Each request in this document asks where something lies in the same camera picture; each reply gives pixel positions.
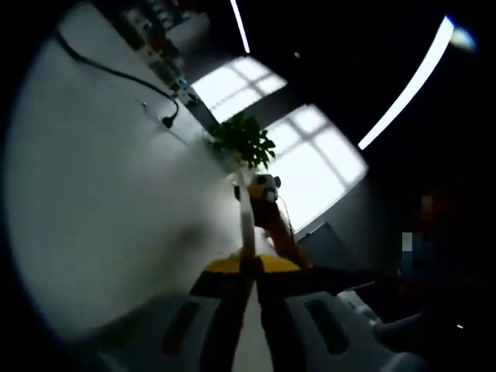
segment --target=window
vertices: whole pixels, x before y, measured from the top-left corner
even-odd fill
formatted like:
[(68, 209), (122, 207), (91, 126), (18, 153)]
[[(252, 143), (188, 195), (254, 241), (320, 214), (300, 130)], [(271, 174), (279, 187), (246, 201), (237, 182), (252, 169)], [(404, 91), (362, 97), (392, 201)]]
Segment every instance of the window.
[(192, 85), (218, 122), (278, 91), (286, 81), (251, 57), (238, 58)]
[[(267, 128), (294, 231), (305, 228), (341, 199), (367, 172), (346, 137), (315, 106), (305, 105)], [(278, 201), (284, 211), (284, 203)]]

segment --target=bright light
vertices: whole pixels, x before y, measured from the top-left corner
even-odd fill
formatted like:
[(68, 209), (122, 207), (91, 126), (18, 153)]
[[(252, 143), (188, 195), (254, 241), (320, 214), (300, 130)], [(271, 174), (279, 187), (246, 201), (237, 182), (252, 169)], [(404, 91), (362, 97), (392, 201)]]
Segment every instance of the bright light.
[(225, 122), (232, 118), (238, 112), (241, 112), (246, 107), (262, 99), (262, 95), (255, 89), (246, 88), (236, 93), (232, 97), (227, 98), (221, 105), (212, 109), (212, 115), (218, 122)]
[(304, 106), (290, 114), (294, 124), (309, 134), (319, 130), (327, 123), (327, 118), (315, 106)]
[(286, 84), (257, 60), (241, 57), (202, 77), (192, 87), (217, 121), (225, 122)]
[(249, 82), (235, 71), (220, 67), (193, 84), (193, 89), (210, 109), (247, 87)]
[(474, 52), (477, 49), (474, 38), (463, 27), (456, 27), (451, 36), (451, 43), (455, 47)]
[(232, 11), (236, 17), (236, 23), (238, 24), (239, 33), (241, 34), (241, 40), (243, 41), (243, 46), (245, 47), (245, 52), (250, 52), (250, 47), (248, 46), (248, 40), (246, 39), (245, 29), (243, 27), (243, 21), (241, 20), (241, 15), (239, 13), (238, 5), (236, 0), (231, 0)]
[(273, 162), (269, 172), (282, 180), (279, 194), (288, 206), (295, 232), (318, 218), (345, 193), (339, 178), (309, 143)]
[(284, 119), (272, 124), (268, 128), (268, 131), (269, 138), (276, 144), (276, 148), (274, 149), (276, 156), (281, 155), (299, 141), (302, 141), (302, 138), (298, 132), (296, 132), (295, 128)]
[(268, 171), (281, 177), (280, 196), (295, 232), (332, 207), (367, 171), (358, 151), (315, 106), (297, 108), (267, 130), (277, 155)]
[(248, 81), (255, 81), (272, 74), (272, 71), (269, 70), (267, 66), (262, 65), (259, 61), (254, 60), (251, 57), (238, 58), (228, 66), (240, 72)]
[(277, 75), (267, 76), (263, 80), (256, 83), (257, 88), (259, 88), (265, 95), (274, 93), (286, 85), (286, 80), (278, 77)]
[(355, 184), (365, 175), (365, 162), (335, 126), (318, 134), (315, 145), (347, 184)]
[(370, 145), (372, 141), (385, 130), (389, 124), (398, 116), (398, 114), (405, 108), (405, 106), (417, 94), (417, 91), (424, 85), (429, 78), (429, 75), (434, 71), (434, 68), (441, 60), (444, 51), (450, 43), (451, 36), (453, 35), (454, 25), (451, 21), (444, 17), (439, 27), (436, 37), (432, 42), (431, 47), (427, 51), (424, 60), (418, 67), (418, 70), (413, 75), (410, 82), (407, 84), (404, 91), (396, 98), (393, 105), (386, 111), (384, 116), (377, 122), (377, 124), (370, 130), (369, 133), (358, 143), (358, 147), (363, 150)]

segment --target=led light strip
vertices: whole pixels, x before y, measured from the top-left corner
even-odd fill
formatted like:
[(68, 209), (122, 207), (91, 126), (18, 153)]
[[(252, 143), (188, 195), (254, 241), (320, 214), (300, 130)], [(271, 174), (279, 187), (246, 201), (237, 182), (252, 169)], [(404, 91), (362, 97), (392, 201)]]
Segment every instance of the led light strip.
[(412, 100), (417, 94), (417, 91), (424, 85), (429, 78), (430, 74), (436, 68), (436, 65), (441, 60), (444, 51), (450, 43), (451, 36), (453, 35), (454, 25), (448, 17), (444, 17), (441, 26), (437, 30), (436, 37), (432, 42), (431, 47), (427, 51), (424, 60), (418, 67), (418, 70), (413, 75), (410, 82), (407, 84), (403, 92), (396, 98), (396, 101), (386, 111), (384, 116), (377, 122), (377, 124), (370, 130), (369, 133), (358, 143), (358, 147), (363, 150), (370, 145), (372, 141), (385, 130), (389, 124), (399, 115), (401, 110)]
[(250, 47), (248, 46), (248, 40), (246, 39), (245, 29), (243, 27), (243, 21), (241, 20), (241, 15), (239, 13), (238, 5), (236, 0), (231, 0), (232, 11), (236, 17), (236, 23), (238, 24), (239, 33), (241, 34), (241, 40), (243, 41), (243, 46), (245, 47), (245, 52), (250, 53)]

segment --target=black cable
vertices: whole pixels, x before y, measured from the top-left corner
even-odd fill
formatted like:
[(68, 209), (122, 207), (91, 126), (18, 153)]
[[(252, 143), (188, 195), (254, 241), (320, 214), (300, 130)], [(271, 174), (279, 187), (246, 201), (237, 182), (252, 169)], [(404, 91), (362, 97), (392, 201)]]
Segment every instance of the black cable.
[(57, 41), (60, 44), (60, 46), (67, 52), (67, 54), (69, 54), (69, 56), (71, 56), (77, 62), (81, 62), (82, 64), (87, 64), (87, 65), (92, 66), (94, 68), (98, 68), (99, 70), (108, 72), (109, 74), (118, 76), (120, 78), (124, 78), (124, 79), (128, 79), (128, 80), (131, 80), (131, 81), (135, 81), (136, 83), (141, 84), (141, 85), (144, 85), (145, 87), (147, 87), (147, 88), (155, 91), (159, 95), (163, 95), (165, 98), (171, 100), (174, 103), (174, 105), (176, 106), (176, 112), (172, 116), (166, 116), (165, 118), (163, 118), (162, 119), (162, 123), (167, 128), (172, 127), (172, 124), (174, 122), (174, 119), (176, 119), (176, 116), (179, 113), (179, 105), (177, 104), (177, 102), (168, 93), (166, 93), (165, 91), (157, 88), (155, 85), (150, 84), (147, 81), (144, 81), (144, 80), (139, 79), (138, 77), (134, 77), (132, 75), (125, 74), (123, 72), (113, 70), (110, 67), (107, 67), (107, 66), (105, 66), (103, 64), (100, 64), (99, 62), (96, 62), (94, 60), (91, 60), (91, 59), (89, 59), (89, 58), (87, 58), (85, 56), (81, 56), (77, 51), (75, 51), (67, 43), (67, 41), (64, 39), (64, 37), (62, 36), (62, 34), (60, 33), (60, 31), (56, 31), (55, 32), (55, 35), (56, 35)]

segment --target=potted plant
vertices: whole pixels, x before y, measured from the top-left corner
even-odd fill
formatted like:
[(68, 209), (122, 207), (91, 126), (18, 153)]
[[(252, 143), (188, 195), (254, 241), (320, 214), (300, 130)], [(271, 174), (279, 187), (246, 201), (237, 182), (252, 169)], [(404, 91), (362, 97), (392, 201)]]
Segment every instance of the potted plant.
[(217, 154), (232, 156), (236, 164), (256, 169), (263, 164), (266, 168), (275, 158), (275, 143), (267, 138), (267, 131), (260, 129), (258, 121), (240, 112), (211, 131), (212, 147)]

